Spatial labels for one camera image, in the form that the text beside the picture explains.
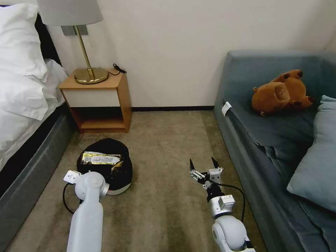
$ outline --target wooden nightstand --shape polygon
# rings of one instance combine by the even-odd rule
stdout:
[[[128,132],[132,106],[126,74],[110,74],[103,82],[85,85],[77,83],[72,73],[59,88],[81,134]]]

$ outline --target black cable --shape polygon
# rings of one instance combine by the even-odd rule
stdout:
[[[223,187],[230,187],[230,188],[234,188],[238,191],[241,192],[242,196],[243,196],[243,210],[241,213],[241,221],[244,222],[244,215],[245,215],[245,204],[246,204],[246,199],[245,199],[245,193],[243,192],[243,190],[241,190],[240,188],[233,186],[233,185],[226,185],[226,184],[220,184],[220,183],[216,183],[215,181],[210,180],[211,183],[218,185],[218,186],[223,186]]]
[[[117,74],[114,74],[114,73],[111,73],[110,71],[108,71],[110,74],[112,74],[114,76],[116,76],[120,73],[127,74],[127,72],[125,70],[121,69],[117,64],[114,63],[113,67],[114,67],[114,69],[117,69],[119,72]]]
[[[63,204],[64,204],[65,208],[68,210],[69,213],[74,214],[74,212],[70,210],[70,208],[68,207],[67,203],[65,202],[65,190],[66,190],[66,188],[67,188],[68,185],[71,185],[71,184],[67,183],[65,185],[64,189],[63,189]]]

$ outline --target white bedsheet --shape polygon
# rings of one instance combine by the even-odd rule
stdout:
[[[55,61],[46,59],[45,63],[48,68],[47,82],[43,84],[32,77],[34,81],[43,85],[43,94],[48,103],[48,110],[43,119],[39,121],[0,109],[0,171],[56,107],[64,103],[64,98],[57,87],[67,78],[67,74]]]

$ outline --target sofa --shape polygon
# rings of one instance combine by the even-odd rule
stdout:
[[[292,69],[302,70],[314,104],[267,117],[255,113],[253,87]],[[336,214],[286,190],[314,141],[322,95],[336,98],[331,52],[237,50],[226,56],[214,114],[268,251],[336,251]],[[225,102],[232,107],[224,116]]]

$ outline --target plush toy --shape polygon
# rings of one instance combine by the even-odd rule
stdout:
[[[292,70],[280,75],[272,82],[283,82],[289,93],[290,100],[287,107],[290,109],[305,109],[312,104],[312,97],[306,96],[306,87],[300,78],[303,73],[301,70]]]
[[[253,88],[252,107],[261,116],[283,109],[290,101],[289,93],[283,82],[270,82]]]

